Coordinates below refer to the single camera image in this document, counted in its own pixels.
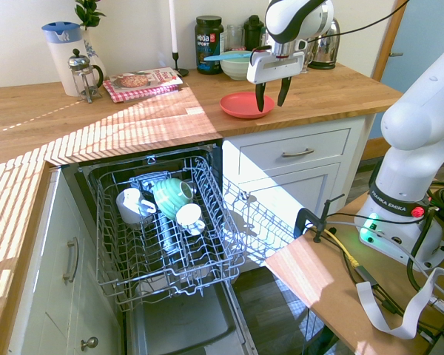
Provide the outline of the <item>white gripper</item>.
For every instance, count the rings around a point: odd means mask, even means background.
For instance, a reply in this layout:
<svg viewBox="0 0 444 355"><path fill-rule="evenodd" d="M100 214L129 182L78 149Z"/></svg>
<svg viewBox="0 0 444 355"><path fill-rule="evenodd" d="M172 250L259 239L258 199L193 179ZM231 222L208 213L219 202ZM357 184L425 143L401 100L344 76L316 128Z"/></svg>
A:
<svg viewBox="0 0 444 355"><path fill-rule="evenodd" d="M287 57L280 58L268 50L254 50L249 57L246 74L248 82L255 85L255 97L259 112L264 110L264 93L266 82L281 79L277 105L283 106L292 81L292 76L299 75L303 70L305 53L295 51Z"/></svg>

